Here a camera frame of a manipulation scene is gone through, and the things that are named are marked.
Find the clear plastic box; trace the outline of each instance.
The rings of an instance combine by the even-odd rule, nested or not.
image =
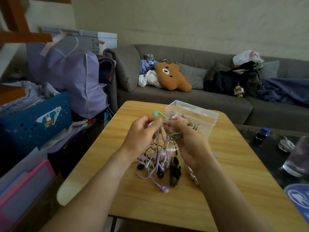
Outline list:
[[[196,124],[200,124],[201,129],[208,137],[216,124],[219,113],[175,100],[165,108],[165,115],[167,119],[173,116],[182,116]]]

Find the blue blanket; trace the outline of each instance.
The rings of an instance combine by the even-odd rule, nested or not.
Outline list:
[[[264,101],[309,108],[309,79],[264,79],[256,93],[257,97]]]

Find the teddy bear pillow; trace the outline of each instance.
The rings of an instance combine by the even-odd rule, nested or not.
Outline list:
[[[179,89],[184,92],[191,91],[192,86],[185,81],[177,64],[157,63],[154,68],[157,73],[158,82],[163,88],[168,90]]]

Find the glass of water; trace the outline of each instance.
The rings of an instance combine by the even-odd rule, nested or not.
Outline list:
[[[295,177],[309,173],[309,137],[301,137],[282,168]]]

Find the checkered pillow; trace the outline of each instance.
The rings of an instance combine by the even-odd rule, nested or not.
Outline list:
[[[206,69],[191,67],[179,62],[176,62],[176,64],[179,66],[179,71],[183,74],[186,82],[192,86],[192,89],[204,89],[203,82],[207,74]]]
[[[263,68],[258,69],[260,73],[261,80],[270,78],[270,77],[277,77],[277,72],[279,69],[280,61],[272,61],[272,62],[263,62]]]

